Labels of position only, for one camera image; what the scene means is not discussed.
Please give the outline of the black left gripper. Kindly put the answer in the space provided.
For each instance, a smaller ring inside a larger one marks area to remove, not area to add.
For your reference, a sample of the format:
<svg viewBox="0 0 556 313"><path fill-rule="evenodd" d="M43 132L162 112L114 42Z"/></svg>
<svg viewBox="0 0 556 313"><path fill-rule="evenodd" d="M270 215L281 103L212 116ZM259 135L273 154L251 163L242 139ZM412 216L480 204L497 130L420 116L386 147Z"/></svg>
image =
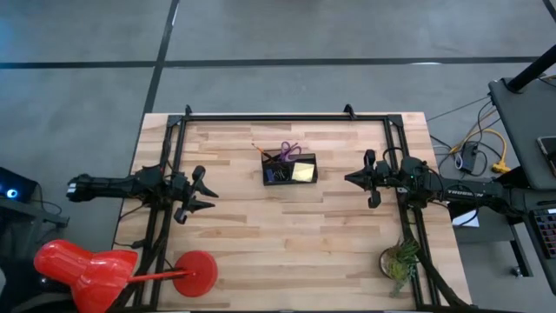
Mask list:
<svg viewBox="0 0 556 313"><path fill-rule="evenodd" d="M204 196L218 197L214 191L210 190L203 182L206 169L197 165L192 172L193 184L192 187ZM178 208L174 214L174 219L178 223L186 223L188 213L195 213L198 210L204 210L215 207L213 203L207 203L192 198L191 185L188 178L183 172L175 173L171 178L171 199L173 201L181 202L182 206Z"/></svg>

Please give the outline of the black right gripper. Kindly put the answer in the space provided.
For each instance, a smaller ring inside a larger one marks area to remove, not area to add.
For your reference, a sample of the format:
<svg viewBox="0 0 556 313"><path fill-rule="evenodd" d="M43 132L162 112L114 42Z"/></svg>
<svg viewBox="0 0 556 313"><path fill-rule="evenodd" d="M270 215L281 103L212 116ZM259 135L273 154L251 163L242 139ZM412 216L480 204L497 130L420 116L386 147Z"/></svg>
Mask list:
<svg viewBox="0 0 556 313"><path fill-rule="evenodd" d="M359 176L371 176L374 173L375 159L375 151L366 150L363 155L363 168L346 175L346 180L348 182L353 183L370 193L370 197L367 200L367 206L369 208L377 208L381 204L381 193L376 189L376 186L371 179ZM376 164L375 171L380 186L387 188L402 187L402 183L392 172L387 161L379 161Z"/></svg>

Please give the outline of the orange pencil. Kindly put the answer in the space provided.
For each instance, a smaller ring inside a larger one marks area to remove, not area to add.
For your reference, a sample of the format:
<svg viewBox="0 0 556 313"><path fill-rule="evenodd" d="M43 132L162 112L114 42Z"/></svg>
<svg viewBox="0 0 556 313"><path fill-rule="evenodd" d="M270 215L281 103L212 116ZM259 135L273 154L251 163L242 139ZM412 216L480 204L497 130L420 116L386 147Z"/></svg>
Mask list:
<svg viewBox="0 0 556 313"><path fill-rule="evenodd" d="M268 154L264 149L262 149L262 148L256 146L254 143L251 143L251 145L252 145L256 150L258 150L258 151L261 153L262 156L266 157L269 161L273 161L273 160L274 160L273 157L272 157L270 154Z"/></svg>

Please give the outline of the purple scissors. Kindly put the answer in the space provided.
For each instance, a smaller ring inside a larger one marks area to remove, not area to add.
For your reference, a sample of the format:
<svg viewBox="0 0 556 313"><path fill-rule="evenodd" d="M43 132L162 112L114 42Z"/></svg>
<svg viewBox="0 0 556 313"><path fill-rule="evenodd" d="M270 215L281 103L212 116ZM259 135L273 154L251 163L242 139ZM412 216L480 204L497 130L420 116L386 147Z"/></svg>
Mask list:
<svg viewBox="0 0 556 313"><path fill-rule="evenodd" d="M279 160L281 162L292 162L301 154L301 152L302 149L298 143L290 143L284 141L281 143L281 153L279 155Z"/></svg>

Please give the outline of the black mesh desk organizer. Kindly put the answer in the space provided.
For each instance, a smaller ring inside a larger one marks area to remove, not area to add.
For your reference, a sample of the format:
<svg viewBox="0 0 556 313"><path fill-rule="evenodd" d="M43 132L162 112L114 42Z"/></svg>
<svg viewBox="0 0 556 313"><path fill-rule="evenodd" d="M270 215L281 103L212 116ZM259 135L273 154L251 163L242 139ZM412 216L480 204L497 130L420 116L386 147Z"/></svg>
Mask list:
<svg viewBox="0 0 556 313"><path fill-rule="evenodd" d="M318 168L317 168L317 159L315 153L304 153L300 154L294 161L292 162L281 162L279 160L279 155L281 153L280 150L266 150L268 154L273 157L273 161L269 161L266 157L261 156L261 169L262 169L262 182L265 186L277 186L277 185L292 185L292 184L310 184L316 183L318 180ZM294 168L295 163L312 163L314 165L314 177L313 181L310 183L305 182L297 182L292 179L292 171ZM278 181L274 177L273 182L269 182L267 179L266 170L272 170L273 174L276 170L290 170L291 171L291 179L289 181Z"/></svg>

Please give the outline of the sticky note pad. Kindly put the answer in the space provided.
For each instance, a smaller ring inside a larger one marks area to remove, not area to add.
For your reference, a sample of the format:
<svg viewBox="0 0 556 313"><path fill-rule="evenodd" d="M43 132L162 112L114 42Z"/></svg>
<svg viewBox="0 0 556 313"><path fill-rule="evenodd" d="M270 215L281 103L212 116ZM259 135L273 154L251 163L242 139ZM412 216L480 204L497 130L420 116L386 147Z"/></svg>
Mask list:
<svg viewBox="0 0 556 313"><path fill-rule="evenodd" d="M314 177L314 165L312 163L295 163L292 171L292 179L297 182L310 183Z"/></svg>

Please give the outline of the potted green succulent plant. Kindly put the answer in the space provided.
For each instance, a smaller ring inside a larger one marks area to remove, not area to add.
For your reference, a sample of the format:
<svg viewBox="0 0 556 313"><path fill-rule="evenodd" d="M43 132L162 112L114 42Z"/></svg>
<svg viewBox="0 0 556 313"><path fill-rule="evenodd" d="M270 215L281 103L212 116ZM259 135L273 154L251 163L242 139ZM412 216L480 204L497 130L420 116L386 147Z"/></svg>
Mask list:
<svg viewBox="0 0 556 313"><path fill-rule="evenodd" d="M416 277L419 244L414 240L399 240L383 250L379 257L382 274L393 281L392 298L399 296L403 287Z"/></svg>

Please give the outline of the black power adapter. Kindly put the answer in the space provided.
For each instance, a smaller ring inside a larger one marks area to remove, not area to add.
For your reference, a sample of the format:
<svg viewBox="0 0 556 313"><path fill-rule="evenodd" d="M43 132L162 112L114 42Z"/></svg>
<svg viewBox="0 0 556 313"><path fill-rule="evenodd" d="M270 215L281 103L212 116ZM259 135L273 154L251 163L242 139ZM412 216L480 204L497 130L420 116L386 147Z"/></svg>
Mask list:
<svg viewBox="0 0 556 313"><path fill-rule="evenodd" d="M478 144L475 142L467 142L463 145L460 153L460 170L466 173L472 173L478 154Z"/></svg>

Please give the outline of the white paper sheet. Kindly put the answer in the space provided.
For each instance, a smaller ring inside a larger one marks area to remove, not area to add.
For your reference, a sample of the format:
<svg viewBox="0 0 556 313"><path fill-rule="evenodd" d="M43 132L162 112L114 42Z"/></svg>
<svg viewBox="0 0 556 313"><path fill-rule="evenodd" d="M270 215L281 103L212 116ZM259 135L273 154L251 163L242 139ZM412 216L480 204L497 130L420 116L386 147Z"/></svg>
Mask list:
<svg viewBox="0 0 556 313"><path fill-rule="evenodd" d="M472 210L461 216L457 216L452 220L452 225L454 227L479 228L480 222L479 222L478 214L479 212L477 210Z"/></svg>

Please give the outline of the grey desk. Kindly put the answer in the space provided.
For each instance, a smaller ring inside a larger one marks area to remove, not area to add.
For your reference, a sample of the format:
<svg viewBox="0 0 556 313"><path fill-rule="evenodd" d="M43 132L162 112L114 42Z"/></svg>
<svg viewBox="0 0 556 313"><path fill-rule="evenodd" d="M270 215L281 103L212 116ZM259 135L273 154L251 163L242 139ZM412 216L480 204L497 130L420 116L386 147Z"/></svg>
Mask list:
<svg viewBox="0 0 556 313"><path fill-rule="evenodd" d="M556 190L556 175L537 142L556 137L556 87L540 80L520 93L512 93L501 80L488 87L527 181L535 190Z"/></svg>

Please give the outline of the smartphone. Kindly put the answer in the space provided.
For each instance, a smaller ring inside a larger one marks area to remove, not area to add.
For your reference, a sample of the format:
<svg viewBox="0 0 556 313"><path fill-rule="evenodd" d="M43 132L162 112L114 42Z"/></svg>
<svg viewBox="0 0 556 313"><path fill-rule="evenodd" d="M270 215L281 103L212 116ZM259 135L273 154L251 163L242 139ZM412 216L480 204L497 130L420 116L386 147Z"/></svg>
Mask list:
<svg viewBox="0 0 556 313"><path fill-rule="evenodd" d="M556 176L556 136L538 137L537 143L551 172Z"/></svg>

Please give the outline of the keyboard with lit keys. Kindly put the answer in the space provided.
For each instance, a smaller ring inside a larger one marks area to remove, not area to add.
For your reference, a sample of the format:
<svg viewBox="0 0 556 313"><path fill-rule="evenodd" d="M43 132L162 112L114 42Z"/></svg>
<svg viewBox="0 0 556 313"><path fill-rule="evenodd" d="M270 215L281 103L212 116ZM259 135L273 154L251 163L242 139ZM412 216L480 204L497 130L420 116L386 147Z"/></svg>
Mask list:
<svg viewBox="0 0 556 313"><path fill-rule="evenodd" d="M533 230L547 259L556 259L556 209L530 212Z"/></svg>

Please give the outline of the black device with blue light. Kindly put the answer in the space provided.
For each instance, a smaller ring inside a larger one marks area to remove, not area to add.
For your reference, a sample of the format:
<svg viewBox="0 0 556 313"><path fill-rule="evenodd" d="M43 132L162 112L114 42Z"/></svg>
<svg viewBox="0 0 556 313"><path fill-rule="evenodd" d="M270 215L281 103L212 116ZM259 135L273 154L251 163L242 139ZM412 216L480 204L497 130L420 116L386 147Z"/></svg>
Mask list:
<svg viewBox="0 0 556 313"><path fill-rule="evenodd" d="M38 182L0 167L0 196L20 203L29 203Z"/></svg>

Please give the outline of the black pole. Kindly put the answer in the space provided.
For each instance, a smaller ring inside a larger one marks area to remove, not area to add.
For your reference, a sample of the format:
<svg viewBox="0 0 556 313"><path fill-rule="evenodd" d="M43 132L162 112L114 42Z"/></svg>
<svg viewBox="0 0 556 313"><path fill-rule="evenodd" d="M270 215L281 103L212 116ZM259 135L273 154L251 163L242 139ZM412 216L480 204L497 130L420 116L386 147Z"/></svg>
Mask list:
<svg viewBox="0 0 556 313"><path fill-rule="evenodd" d="M506 82L506 88L513 93L520 93L531 81L538 78L545 70L556 63L556 44L532 62L516 77Z"/></svg>

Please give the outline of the black aluminium table frame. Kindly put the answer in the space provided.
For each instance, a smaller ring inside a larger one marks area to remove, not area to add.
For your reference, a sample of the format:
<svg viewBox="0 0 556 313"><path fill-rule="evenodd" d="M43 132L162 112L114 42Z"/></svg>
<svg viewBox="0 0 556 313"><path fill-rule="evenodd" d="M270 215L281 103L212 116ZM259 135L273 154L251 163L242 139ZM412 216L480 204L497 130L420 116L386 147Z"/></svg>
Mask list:
<svg viewBox="0 0 556 313"><path fill-rule="evenodd" d="M315 153L318 180L265 186L261 153L298 143ZM206 168L205 183L219 197L212 207L175 223L163 213L123 205L116 240L130 243L169 228L154 270L190 250L216 260L214 288L200 297L180 295L172 282L141 283L128 290L120 310L413 310L447 308L448 302L424 272L398 297L380 271L381 252L407 234L426 240L428 255L463 300L470 298L447 210L430 204L422 213L401 205L400 194L382 191L376 209L345 175L363 165L363 154L397 162L411 155L436 164L422 113L337 114L149 114L142 123L135 169L159 160L170 143L175 170Z"/></svg>

